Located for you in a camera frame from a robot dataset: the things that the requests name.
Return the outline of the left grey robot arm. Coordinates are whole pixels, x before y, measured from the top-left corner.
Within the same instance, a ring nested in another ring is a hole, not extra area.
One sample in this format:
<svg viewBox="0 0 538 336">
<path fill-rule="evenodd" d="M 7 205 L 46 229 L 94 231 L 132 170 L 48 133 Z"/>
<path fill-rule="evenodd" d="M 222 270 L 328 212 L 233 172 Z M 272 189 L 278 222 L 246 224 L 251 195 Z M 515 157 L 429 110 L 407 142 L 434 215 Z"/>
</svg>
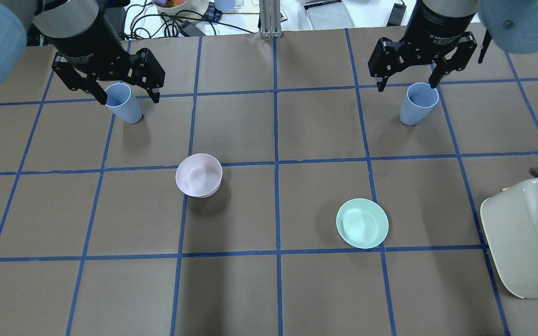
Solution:
<svg viewBox="0 0 538 336">
<path fill-rule="evenodd" d="M 28 31 L 38 28 L 57 49 L 52 70 L 69 90 L 93 95 L 100 104 L 110 99 L 100 81 L 122 81 L 160 100 L 166 73 L 147 48 L 126 51 L 106 17 L 109 8 L 128 0 L 0 0 L 0 84 L 24 53 Z"/>
</svg>

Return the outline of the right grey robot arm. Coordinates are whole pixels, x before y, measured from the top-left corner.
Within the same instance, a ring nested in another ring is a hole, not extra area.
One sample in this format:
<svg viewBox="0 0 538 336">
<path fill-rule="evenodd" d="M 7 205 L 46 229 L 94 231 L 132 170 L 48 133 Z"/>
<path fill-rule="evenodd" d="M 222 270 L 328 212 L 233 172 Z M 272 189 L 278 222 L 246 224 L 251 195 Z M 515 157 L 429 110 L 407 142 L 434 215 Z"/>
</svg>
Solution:
<svg viewBox="0 0 538 336">
<path fill-rule="evenodd" d="M 511 54 L 538 52 L 538 0 L 418 0 L 402 38 L 380 38 L 368 60 L 378 91 L 411 66 L 434 65 L 428 79 L 433 89 L 452 71 L 464 70 L 478 47 L 468 30 L 476 15 L 485 27 L 479 63 L 492 42 Z"/>
</svg>

